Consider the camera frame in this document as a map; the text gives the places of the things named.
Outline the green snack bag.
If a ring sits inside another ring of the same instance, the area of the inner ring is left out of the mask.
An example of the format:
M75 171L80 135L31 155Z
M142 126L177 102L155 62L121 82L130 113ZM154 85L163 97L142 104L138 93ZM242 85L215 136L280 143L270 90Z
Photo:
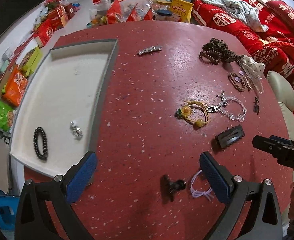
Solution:
M8 132L13 124L14 113L12 107L0 101L0 129Z

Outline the grey white clothes pile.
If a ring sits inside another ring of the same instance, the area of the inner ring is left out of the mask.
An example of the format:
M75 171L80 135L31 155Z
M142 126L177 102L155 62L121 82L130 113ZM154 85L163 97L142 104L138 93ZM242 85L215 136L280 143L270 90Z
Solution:
M268 26L259 19L259 10L242 0L202 0L203 2L222 8L232 17L240 20L253 31L264 33Z

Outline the white polka dot bow clip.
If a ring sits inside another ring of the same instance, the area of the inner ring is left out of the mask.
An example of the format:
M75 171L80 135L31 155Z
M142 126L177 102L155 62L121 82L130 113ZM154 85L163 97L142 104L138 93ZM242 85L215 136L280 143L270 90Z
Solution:
M252 57L244 55L238 61L240 67L245 72L245 74L250 79L251 83L253 84L255 90L259 94L263 94L264 89L262 85L262 77L264 75L265 64L256 62Z

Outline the beige leather chair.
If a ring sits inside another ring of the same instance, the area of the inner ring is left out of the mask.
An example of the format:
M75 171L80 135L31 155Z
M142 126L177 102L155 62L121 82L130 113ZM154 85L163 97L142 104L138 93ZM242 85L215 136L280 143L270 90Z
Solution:
M267 73L267 81L280 106L289 139L294 140L294 90L281 74L272 70Z

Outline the black rectangular hair clip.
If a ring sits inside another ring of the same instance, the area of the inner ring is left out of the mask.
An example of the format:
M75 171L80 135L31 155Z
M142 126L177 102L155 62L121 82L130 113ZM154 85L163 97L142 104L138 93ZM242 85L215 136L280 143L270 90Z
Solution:
M241 125L234 126L215 136L220 148L227 148L243 138L245 133Z

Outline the silver rhinestone barrette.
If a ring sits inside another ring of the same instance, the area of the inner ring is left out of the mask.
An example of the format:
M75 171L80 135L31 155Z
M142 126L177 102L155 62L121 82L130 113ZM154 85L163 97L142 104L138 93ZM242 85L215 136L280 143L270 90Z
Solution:
M142 56L142 55L146 55L146 54L152 54L154 52L161 51L161 50L162 50L162 46L150 46L150 47L144 48L142 50L139 50L137 52L137 55Z

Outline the black claw hair clip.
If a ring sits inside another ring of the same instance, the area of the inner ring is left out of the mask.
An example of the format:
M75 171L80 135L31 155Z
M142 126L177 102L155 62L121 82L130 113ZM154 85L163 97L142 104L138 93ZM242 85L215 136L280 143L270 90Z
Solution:
M186 182L182 179L172 181L166 174L160 178L160 191L163 204L173 202L175 194L185 189Z

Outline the red gift box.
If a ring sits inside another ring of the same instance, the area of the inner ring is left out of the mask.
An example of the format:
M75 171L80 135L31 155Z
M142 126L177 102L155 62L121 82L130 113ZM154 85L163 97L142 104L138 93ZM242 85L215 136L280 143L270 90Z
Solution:
M35 30L33 37L39 48L44 47L50 38L53 36L54 30L51 26L50 20L46 20L40 24L40 26Z

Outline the white jewelry tray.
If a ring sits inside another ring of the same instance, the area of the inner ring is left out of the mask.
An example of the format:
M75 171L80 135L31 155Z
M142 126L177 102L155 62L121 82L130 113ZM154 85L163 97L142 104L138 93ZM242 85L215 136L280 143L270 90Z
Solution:
M103 102L117 55L116 39L50 50L19 105L10 155L30 169L54 177L96 150ZM71 121L80 127L81 140L72 135Z

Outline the leopard print scrunchie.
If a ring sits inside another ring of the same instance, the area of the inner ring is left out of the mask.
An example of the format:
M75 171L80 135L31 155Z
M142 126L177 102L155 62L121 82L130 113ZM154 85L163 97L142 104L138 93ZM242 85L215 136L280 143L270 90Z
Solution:
M206 59L211 64L231 63L239 61L244 55L238 55L229 50L228 45L220 39L211 38L210 41L202 46L199 58Z

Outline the small silver charm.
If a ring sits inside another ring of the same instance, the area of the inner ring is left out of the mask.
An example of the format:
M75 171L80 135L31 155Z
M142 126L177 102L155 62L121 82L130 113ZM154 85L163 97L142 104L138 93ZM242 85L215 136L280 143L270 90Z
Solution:
M70 122L70 130L76 140L81 140L83 138L83 133L75 121Z

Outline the blue plastic stool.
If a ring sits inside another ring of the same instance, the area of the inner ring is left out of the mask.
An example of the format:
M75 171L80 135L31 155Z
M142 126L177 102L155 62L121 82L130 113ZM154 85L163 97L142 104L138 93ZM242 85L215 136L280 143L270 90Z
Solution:
M16 212L20 197L0 195L0 229L15 230Z

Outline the orange gift box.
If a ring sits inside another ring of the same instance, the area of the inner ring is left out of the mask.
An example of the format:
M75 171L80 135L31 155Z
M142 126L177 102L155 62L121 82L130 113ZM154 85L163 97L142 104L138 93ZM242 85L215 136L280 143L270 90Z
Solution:
M27 83L28 80L18 70L18 66L15 65L7 83L2 89L2 98L12 106L18 107L24 95Z

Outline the green yellow gift box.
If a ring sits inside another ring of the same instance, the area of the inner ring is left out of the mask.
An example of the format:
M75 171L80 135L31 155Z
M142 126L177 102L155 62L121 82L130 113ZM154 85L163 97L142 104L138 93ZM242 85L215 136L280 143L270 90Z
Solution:
M37 69L41 58L42 51L40 50L40 48L33 48L22 59L22 62L19 64L18 70L24 77L29 77Z

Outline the yellow snack bag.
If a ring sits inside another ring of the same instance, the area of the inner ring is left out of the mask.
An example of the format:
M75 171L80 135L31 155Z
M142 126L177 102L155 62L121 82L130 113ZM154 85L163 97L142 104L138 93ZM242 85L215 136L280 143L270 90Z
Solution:
M180 22L190 23L193 6L193 3L184 0L172 0L170 11L180 16Z

